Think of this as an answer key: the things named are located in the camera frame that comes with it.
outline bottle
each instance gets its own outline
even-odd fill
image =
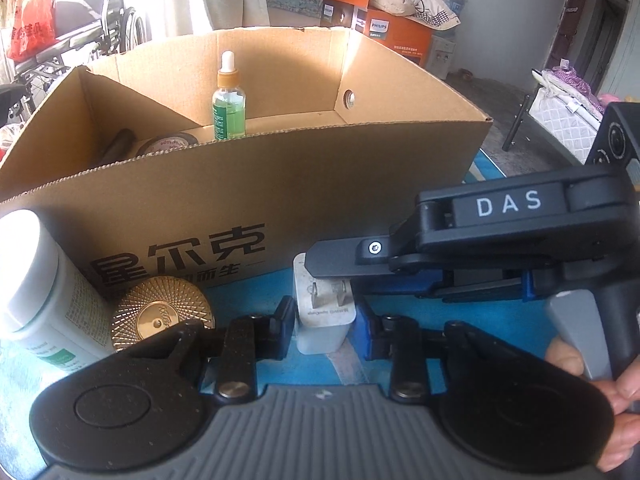
[[[239,88],[240,74],[236,70],[234,53],[222,53],[222,68],[218,71],[218,89],[213,94],[213,126],[216,140],[244,136],[244,92]]]
[[[107,303],[36,214],[0,218],[0,338],[67,373],[113,353]]]

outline green liquid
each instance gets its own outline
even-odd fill
[[[213,118],[216,139],[244,136],[244,102],[229,103],[216,99],[213,104]]]

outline mattress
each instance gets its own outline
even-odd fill
[[[582,114],[588,114],[579,107]],[[580,113],[572,112],[560,96],[549,94],[544,88],[538,90],[529,115],[553,135],[581,163],[587,160],[591,145],[598,133],[595,118],[587,121]]]

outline gold textured jar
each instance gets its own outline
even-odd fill
[[[207,298],[193,283],[171,276],[149,278],[120,301],[111,320],[113,347],[124,350],[185,319],[199,319],[207,328],[216,325]]]

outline white lid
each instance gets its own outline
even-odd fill
[[[30,322],[51,292],[58,272],[58,245],[33,211],[0,218],[0,332]]]
[[[220,72],[223,74],[229,74],[236,71],[236,57],[230,50],[225,50],[222,53],[222,68]]]

